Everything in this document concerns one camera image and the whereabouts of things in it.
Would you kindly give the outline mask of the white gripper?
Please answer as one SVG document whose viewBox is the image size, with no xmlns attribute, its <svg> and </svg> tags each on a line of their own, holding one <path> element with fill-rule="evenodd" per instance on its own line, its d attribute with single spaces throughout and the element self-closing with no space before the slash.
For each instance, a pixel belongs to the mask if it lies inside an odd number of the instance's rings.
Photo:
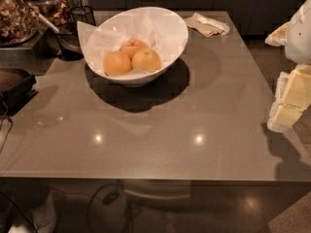
<svg viewBox="0 0 311 233">
<path fill-rule="evenodd" d="M 311 106 L 311 0 L 306 0 L 290 22 L 274 30 L 264 42 L 273 47 L 285 45 L 286 57 L 298 64 L 290 73 L 280 74 L 267 122 L 269 130 L 285 133 Z"/>
</svg>

